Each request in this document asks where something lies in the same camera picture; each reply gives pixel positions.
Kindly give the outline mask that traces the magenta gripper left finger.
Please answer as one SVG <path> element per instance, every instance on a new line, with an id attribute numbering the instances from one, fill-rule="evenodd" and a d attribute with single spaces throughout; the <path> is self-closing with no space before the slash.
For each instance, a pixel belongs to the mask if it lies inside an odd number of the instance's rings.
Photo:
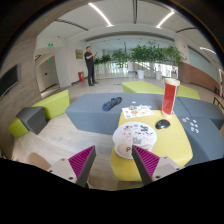
<path id="1" fill-rule="evenodd" d="M 48 169 L 48 172 L 80 187 L 85 187 L 95 157 L 95 147 L 91 146 L 68 159 L 62 158 L 58 160 Z"/>

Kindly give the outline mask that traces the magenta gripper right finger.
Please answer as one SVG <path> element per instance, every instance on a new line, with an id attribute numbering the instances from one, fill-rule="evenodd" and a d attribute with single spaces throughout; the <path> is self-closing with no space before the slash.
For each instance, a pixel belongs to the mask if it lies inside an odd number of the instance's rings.
<path id="1" fill-rule="evenodd" d="M 135 145 L 132 146 L 132 156 L 144 185 L 181 170 L 168 156 L 159 157 Z"/>

